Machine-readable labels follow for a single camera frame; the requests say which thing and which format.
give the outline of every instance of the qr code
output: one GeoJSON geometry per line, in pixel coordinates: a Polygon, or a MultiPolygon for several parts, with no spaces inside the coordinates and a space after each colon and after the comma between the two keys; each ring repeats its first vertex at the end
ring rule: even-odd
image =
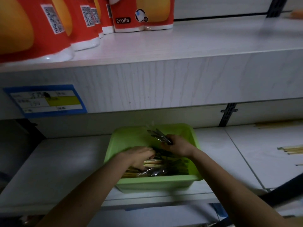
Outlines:
{"type": "Polygon", "coordinates": [[[108,12],[108,17],[112,18],[112,10],[111,10],[111,6],[109,4],[106,4],[107,7],[107,12],[108,12]]]}
{"type": "Polygon", "coordinates": [[[82,13],[83,13],[83,17],[86,23],[87,27],[92,27],[95,25],[94,22],[94,17],[92,15],[92,11],[91,8],[89,7],[89,5],[80,5],[82,13]]]}
{"type": "Polygon", "coordinates": [[[91,10],[92,10],[92,14],[93,14],[93,17],[94,17],[95,24],[100,24],[101,22],[100,22],[100,18],[99,18],[97,9],[96,8],[91,8],[91,10]]]}
{"type": "Polygon", "coordinates": [[[51,25],[51,28],[53,29],[55,34],[59,34],[64,32],[64,27],[53,7],[53,5],[41,5],[49,24],[51,25]]]}

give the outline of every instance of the shelf label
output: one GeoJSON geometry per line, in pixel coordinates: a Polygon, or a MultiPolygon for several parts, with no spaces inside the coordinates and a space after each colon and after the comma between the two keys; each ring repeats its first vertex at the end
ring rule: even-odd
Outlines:
{"type": "Polygon", "coordinates": [[[26,118],[87,113],[72,84],[3,89],[17,104],[26,118]]]}

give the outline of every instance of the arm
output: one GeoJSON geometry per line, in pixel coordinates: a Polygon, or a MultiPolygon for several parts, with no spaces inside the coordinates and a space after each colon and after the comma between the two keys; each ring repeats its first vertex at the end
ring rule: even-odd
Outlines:
{"type": "Polygon", "coordinates": [[[273,208],[220,167],[206,153],[180,136],[168,135],[168,137],[172,139],[174,145],[162,144],[162,148],[193,161],[235,226],[290,226],[273,208]]]}
{"type": "Polygon", "coordinates": [[[153,155],[153,149],[143,146],[117,154],[63,198],[37,227],[87,226],[127,168],[143,169],[143,162],[153,155]]]}

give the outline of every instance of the left hand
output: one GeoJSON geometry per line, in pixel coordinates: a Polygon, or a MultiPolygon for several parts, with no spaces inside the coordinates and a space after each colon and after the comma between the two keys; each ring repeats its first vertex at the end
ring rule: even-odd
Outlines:
{"type": "Polygon", "coordinates": [[[145,167],[143,166],[144,161],[147,159],[153,159],[156,152],[150,147],[135,146],[119,154],[129,160],[130,166],[140,170],[145,170],[145,167]]]}

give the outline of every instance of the yellow label section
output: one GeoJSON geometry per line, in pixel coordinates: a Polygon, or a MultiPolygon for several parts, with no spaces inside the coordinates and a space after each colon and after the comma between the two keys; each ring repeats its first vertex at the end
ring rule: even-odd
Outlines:
{"type": "Polygon", "coordinates": [[[59,96],[45,99],[50,106],[67,106],[81,104],[76,96],[59,96]]]}

